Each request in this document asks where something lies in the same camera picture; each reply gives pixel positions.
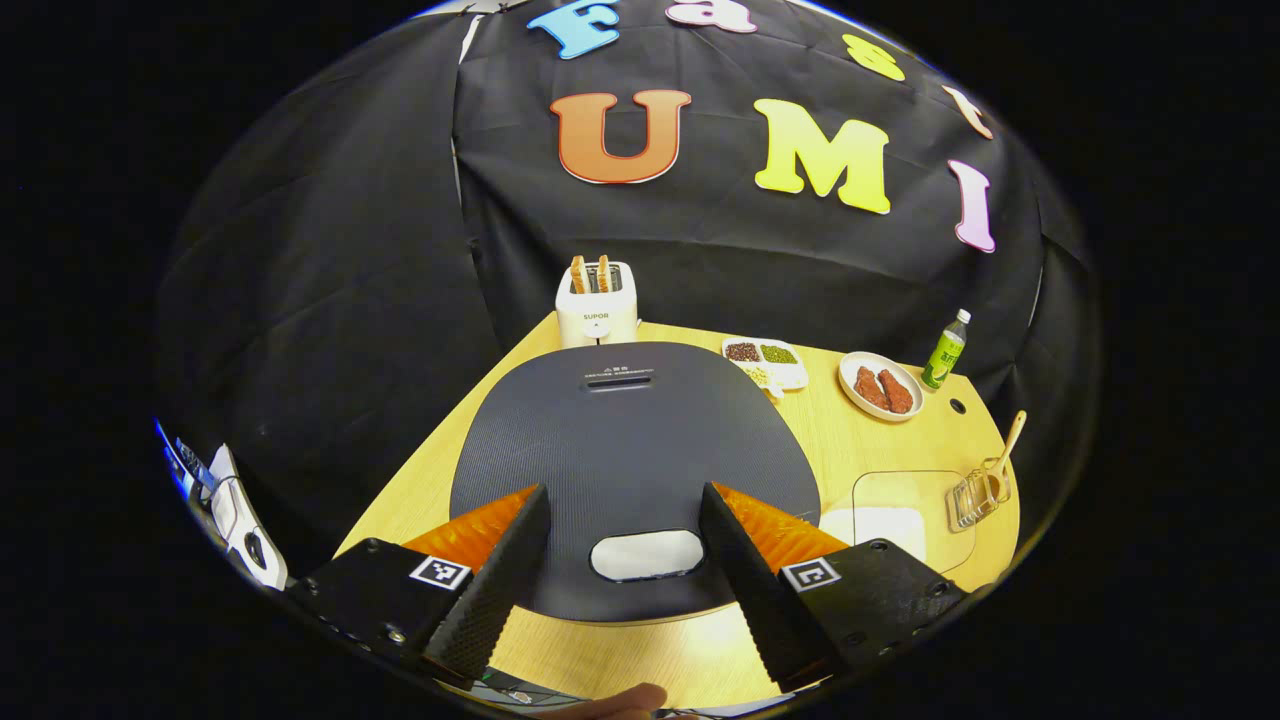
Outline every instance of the cooked meat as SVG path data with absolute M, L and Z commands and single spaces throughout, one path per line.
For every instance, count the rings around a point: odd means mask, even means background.
M 911 405 L 915 401 L 911 400 L 911 393 L 908 392 L 908 389 L 902 387 L 901 383 L 897 382 L 897 378 L 893 377 L 893 373 L 890 373 L 888 370 L 881 370 L 879 379 L 881 383 L 884 386 L 884 395 L 888 396 L 890 413 L 896 413 L 899 415 L 902 415 L 904 413 L 910 413 Z
M 876 383 L 876 375 L 872 374 L 867 368 L 858 368 L 858 382 L 854 383 L 854 391 L 865 397 L 867 402 L 870 402 L 881 410 L 888 410 L 888 398 L 881 391 L 879 386 Z

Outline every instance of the white plate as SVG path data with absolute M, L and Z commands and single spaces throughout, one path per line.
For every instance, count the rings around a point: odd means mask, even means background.
M 726 338 L 721 343 L 721 355 L 728 357 L 728 346 L 736 345 L 739 342 L 745 342 L 748 345 L 755 346 L 755 352 L 760 355 L 759 363 L 748 363 L 745 360 L 730 360 L 739 366 L 753 366 L 759 365 L 768 368 L 769 374 L 773 375 L 773 382 L 778 384 L 782 389 L 800 389 L 809 384 L 809 372 L 804 368 L 804 360 L 800 359 L 800 354 L 796 352 L 795 347 L 782 342 L 781 340 L 768 340 L 758 337 L 731 337 Z M 781 347 L 795 356 L 795 363 L 768 363 L 764 360 L 764 350 L 760 345 L 772 345 L 774 347 Z
M 879 375 L 881 370 L 888 370 L 911 393 L 911 410 L 899 415 L 897 413 L 881 410 L 868 402 L 865 397 L 858 395 L 854 391 L 854 384 L 858 383 L 858 368 L 863 366 L 870 370 L 873 375 Z M 920 380 L 916 379 L 914 373 L 906 372 L 901 365 L 883 355 L 850 352 L 840 359 L 840 368 L 836 370 L 836 374 L 840 375 L 840 387 L 845 388 L 845 395 L 849 396 L 849 400 L 852 400 L 854 405 L 861 407 L 863 411 L 873 418 L 888 420 L 890 423 L 902 423 L 914 418 L 920 411 L 920 407 L 924 407 L 924 389 L 920 387 Z

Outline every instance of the green bottle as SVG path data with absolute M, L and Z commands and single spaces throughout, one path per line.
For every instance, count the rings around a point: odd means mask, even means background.
M 964 328 L 968 324 L 969 311 L 960 310 L 956 313 L 955 322 L 942 331 L 938 346 L 933 348 L 933 355 L 929 355 L 929 361 L 924 364 L 924 370 L 920 372 L 920 379 L 924 380 L 924 384 L 933 389 L 942 387 L 943 380 L 951 374 L 951 368 L 956 366 L 960 351 L 964 350 Z

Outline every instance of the toaster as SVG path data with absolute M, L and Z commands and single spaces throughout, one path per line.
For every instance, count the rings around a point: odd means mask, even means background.
M 596 292 L 599 263 L 586 263 L 591 292 L 573 288 L 570 270 L 564 270 L 556 291 L 556 316 L 561 328 L 561 347 L 612 345 L 636 340 L 636 283 L 626 263 L 609 263 L 609 292 Z

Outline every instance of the wooden table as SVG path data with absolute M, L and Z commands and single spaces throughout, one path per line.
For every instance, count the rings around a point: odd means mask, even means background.
M 732 334 L 643 323 L 637 341 L 668 341 L 721 350 Z M 822 511 L 849 507 L 854 482 L 883 470 L 966 473 L 1000 455 L 1001 432 L 968 378 L 951 375 L 906 423 L 886 423 L 859 410 L 836 377 L 841 352 L 795 346 L 809 387 L 787 392 L 774 407 L 800 442 Z M 365 510 L 338 553 L 367 537 L 406 542 L 449 520 L 449 491 L 471 421 L 489 391 L 517 365 L 559 348 L 556 313 L 538 324 L 453 409 Z M 919 373 L 919 368 L 908 366 Z M 960 415 L 948 407 L 959 398 Z M 963 589 L 993 582 L 1014 555 L 1019 495 L 977 525 L 973 553 L 946 577 Z M 826 529 L 823 521 L 819 527 Z M 737 603 L 677 620 L 600 625 L 512 609 L 490 665 L 524 680 L 580 697 L 604 697 L 640 682 L 663 685 L 669 707 L 716 707 L 778 694 L 751 642 Z

